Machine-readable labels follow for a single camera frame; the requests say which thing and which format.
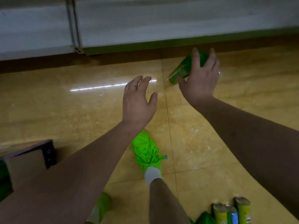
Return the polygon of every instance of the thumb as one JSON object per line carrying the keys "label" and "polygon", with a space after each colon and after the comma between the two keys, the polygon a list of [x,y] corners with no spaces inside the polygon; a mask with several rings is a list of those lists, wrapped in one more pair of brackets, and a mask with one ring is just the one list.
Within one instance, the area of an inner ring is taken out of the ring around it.
{"label": "thumb", "polygon": [[151,96],[150,96],[150,101],[149,101],[149,105],[153,106],[155,109],[157,108],[157,102],[158,102],[158,93],[154,92]]}
{"label": "thumb", "polygon": [[183,91],[186,86],[186,81],[182,77],[178,77],[178,86],[180,87],[180,90]]}

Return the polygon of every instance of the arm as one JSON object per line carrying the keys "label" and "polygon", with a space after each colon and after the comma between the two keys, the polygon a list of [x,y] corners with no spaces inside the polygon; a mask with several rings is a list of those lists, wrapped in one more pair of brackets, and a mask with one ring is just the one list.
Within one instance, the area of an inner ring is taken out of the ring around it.
{"label": "arm", "polygon": [[156,111],[157,93],[149,103],[145,98],[150,80],[139,76],[126,85],[117,126],[1,202],[0,222],[84,223],[126,148]]}
{"label": "arm", "polygon": [[237,109],[213,97],[219,77],[214,50],[179,86],[186,100],[212,125],[244,168],[299,219],[299,131]]}

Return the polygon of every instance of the beige floor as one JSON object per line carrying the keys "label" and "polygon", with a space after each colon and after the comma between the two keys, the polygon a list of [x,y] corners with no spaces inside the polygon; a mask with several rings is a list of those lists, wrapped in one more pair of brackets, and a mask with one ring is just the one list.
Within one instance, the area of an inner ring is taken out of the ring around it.
{"label": "beige floor", "polygon": [[[217,98],[299,130],[299,44],[295,39],[213,46],[221,60]],[[147,97],[154,91],[159,96],[147,130],[160,154],[169,157],[162,162],[163,177],[187,214],[196,219],[212,202],[227,203],[242,195],[252,202],[253,223],[298,223],[245,171],[208,122],[185,101],[178,86],[167,81],[190,50],[155,49],[82,60],[62,55],[54,60],[0,63],[6,72],[0,74],[0,143],[53,139],[63,159],[111,129],[122,113],[124,85],[71,90],[151,76],[156,81],[150,83]],[[112,197],[112,208],[103,223],[148,223],[149,191],[130,148],[105,191]]]}

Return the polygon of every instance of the neon green shoe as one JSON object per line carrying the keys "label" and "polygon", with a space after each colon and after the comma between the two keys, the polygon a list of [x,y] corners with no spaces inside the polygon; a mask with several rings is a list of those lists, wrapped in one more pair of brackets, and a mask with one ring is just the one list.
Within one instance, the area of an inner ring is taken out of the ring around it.
{"label": "neon green shoe", "polygon": [[160,161],[168,159],[167,155],[159,156],[159,147],[144,129],[132,141],[132,150],[136,155],[136,162],[139,164],[143,174],[148,167],[156,167],[161,171]]}

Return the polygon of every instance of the person's left hand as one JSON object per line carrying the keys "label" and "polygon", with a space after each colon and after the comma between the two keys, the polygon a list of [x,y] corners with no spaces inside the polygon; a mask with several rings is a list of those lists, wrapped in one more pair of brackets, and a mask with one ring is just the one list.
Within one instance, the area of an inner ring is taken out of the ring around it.
{"label": "person's left hand", "polygon": [[123,120],[122,122],[136,127],[138,131],[142,131],[144,127],[154,116],[157,109],[158,93],[154,92],[149,103],[145,98],[148,83],[151,77],[140,75],[130,81],[123,95]]}

